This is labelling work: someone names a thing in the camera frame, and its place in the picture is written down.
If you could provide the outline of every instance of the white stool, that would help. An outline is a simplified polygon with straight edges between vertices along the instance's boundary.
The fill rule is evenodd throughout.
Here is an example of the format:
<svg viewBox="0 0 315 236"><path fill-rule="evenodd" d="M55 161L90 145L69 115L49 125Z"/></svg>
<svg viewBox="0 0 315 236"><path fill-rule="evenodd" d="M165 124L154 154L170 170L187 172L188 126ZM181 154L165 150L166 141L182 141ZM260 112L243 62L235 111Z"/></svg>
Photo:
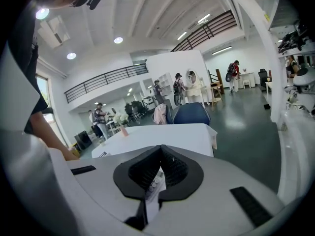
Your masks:
<svg viewBox="0 0 315 236"><path fill-rule="evenodd" d="M244 89L245 89L245 85L249 85L250 88L251 88L251 82L250 82L250 80L243 80L243 87L244 87Z"/></svg>

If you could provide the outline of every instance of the pink cloth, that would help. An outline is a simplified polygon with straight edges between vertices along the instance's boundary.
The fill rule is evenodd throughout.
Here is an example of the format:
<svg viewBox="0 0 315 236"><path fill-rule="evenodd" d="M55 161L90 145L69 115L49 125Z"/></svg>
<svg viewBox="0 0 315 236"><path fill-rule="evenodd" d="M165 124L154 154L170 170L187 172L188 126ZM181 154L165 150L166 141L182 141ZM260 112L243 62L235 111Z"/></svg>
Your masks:
<svg viewBox="0 0 315 236"><path fill-rule="evenodd" d="M167 124L166 122L166 105L159 104L154 110L154 122L156 124Z"/></svg>

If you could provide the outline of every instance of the ceiling vent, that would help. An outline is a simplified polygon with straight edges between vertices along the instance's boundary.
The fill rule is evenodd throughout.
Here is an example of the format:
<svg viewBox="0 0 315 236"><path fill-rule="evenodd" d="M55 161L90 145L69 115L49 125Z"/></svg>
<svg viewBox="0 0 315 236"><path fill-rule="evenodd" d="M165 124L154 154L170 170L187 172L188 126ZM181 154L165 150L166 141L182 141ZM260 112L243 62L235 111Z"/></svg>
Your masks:
<svg viewBox="0 0 315 236"><path fill-rule="evenodd" d="M41 28L37 32L51 48L56 48L70 39L61 16L49 21L42 21L40 26Z"/></svg>
<svg viewBox="0 0 315 236"><path fill-rule="evenodd" d="M193 22L190 26L188 26L188 29L191 30L197 25L197 22Z"/></svg>

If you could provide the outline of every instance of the window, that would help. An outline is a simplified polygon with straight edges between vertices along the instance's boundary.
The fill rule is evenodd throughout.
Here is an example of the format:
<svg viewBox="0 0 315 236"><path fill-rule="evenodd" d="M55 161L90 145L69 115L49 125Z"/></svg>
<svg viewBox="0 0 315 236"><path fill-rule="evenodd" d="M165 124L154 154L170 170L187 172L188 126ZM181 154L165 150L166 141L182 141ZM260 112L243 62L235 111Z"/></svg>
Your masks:
<svg viewBox="0 0 315 236"><path fill-rule="evenodd" d="M61 134L59 127L56 123L53 109L51 108L49 90L48 90L48 80L46 78L39 76L39 75L36 75L36 79L37 79L37 84L38 84L39 90L41 92L41 95L44 97L44 99L48 105L48 109L46 111L44 111L44 113L43 113L44 118L48 122L48 124L50 125L52 130L55 132L55 134L57 135L59 140L63 143L63 145L67 146L67 144L63 138L63 135Z"/></svg>

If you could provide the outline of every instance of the round ceiling light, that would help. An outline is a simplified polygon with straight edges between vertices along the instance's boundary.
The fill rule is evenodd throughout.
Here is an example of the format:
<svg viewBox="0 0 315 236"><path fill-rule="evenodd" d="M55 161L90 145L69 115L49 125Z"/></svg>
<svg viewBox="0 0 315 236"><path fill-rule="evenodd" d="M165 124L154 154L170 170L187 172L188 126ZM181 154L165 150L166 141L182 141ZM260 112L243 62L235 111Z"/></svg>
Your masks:
<svg viewBox="0 0 315 236"><path fill-rule="evenodd" d="M69 53L67 55L67 59L75 59L75 57L77 57L77 55L75 53Z"/></svg>
<svg viewBox="0 0 315 236"><path fill-rule="evenodd" d="M38 12L36 12L36 18L37 19L44 19L49 14L49 9L42 8Z"/></svg>
<svg viewBox="0 0 315 236"><path fill-rule="evenodd" d="M115 44L120 44L121 42L123 42L123 38L122 37L117 37L114 39Z"/></svg>

